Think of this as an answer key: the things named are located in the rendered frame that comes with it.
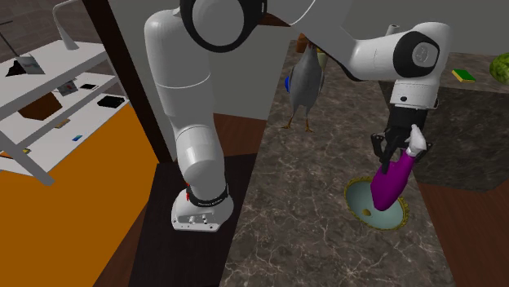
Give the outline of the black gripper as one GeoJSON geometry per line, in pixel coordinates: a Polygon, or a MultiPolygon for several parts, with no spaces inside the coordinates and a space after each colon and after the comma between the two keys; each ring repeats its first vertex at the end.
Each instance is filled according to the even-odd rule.
{"type": "MultiPolygon", "coordinates": [[[[370,136],[374,155],[378,157],[382,164],[382,173],[386,174],[390,166],[390,160],[398,148],[405,147],[407,139],[407,129],[413,124],[421,130],[424,128],[428,111],[426,109],[405,108],[392,105],[389,109],[389,118],[387,120],[387,129],[382,133],[372,134],[370,136]]],[[[420,161],[431,150],[433,143],[427,142],[425,150],[419,152],[415,161],[420,161]]]]}

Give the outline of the purple bottle with white cap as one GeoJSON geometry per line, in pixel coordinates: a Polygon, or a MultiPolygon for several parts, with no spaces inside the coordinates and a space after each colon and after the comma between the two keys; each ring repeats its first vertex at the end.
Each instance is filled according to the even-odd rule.
{"type": "Polygon", "coordinates": [[[413,124],[409,137],[405,140],[408,146],[402,151],[398,161],[391,161],[388,172],[382,173],[378,168],[370,184],[370,191],[377,210],[390,208],[398,199],[408,183],[409,175],[414,167],[415,157],[427,147],[421,129],[413,124]]]}

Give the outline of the pale green gold-rimmed plate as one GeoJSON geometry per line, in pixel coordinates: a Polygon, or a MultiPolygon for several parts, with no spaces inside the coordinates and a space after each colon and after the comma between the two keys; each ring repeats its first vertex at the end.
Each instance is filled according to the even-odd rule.
{"type": "Polygon", "coordinates": [[[358,177],[348,182],[343,191],[348,210],[364,225],[379,231],[404,227],[409,220],[407,201],[400,196],[389,209],[377,210],[371,196],[371,181],[371,177],[358,177]]]}

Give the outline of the green and yellow sponge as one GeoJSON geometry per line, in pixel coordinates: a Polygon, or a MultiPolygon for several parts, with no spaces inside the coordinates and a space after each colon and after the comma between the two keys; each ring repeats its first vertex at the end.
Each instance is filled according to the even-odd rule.
{"type": "Polygon", "coordinates": [[[460,81],[460,82],[475,82],[476,79],[464,69],[453,69],[451,73],[460,81]]]}

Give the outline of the grey bird figure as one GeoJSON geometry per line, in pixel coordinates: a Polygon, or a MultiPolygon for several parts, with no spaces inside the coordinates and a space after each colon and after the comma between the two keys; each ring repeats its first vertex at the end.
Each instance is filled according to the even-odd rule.
{"type": "Polygon", "coordinates": [[[312,132],[309,128],[308,114],[316,103],[324,85],[325,74],[320,66],[317,46],[309,42],[299,62],[291,69],[289,75],[289,94],[292,114],[288,123],[283,126],[289,129],[290,124],[299,106],[305,107],[305,130],[312,132]]]}

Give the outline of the green watermelon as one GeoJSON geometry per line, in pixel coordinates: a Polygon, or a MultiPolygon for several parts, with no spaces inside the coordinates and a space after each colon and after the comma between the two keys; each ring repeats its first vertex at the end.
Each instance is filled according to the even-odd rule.
{"type": "Polygon", "coordinates": [[[498,55],[491,62],[489,73],[498,82],[509,85],[509,52],[498,55]]]}

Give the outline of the dark robot stand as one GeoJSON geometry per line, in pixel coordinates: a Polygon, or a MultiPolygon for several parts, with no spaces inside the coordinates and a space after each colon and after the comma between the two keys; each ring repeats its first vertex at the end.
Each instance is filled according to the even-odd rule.
{"type": "Polygon", "coordinates": [[[234,209],[217,232],[172,227],[171,207],[185,183],[175,163],[157,166],[129,287],[219,287],[256,157],[225,158],[234,209]]]}

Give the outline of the white shelf unit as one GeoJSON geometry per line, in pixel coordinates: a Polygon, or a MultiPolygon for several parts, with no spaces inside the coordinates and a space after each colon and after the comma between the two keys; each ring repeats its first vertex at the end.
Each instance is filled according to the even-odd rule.
{"type": "Polygon", "coordinates": [[[0,64],[0,171],[53,184],[50,171],[129,100],[107,90],[116,74],[92,73],[100,43],[60,39],[0,64]]]}

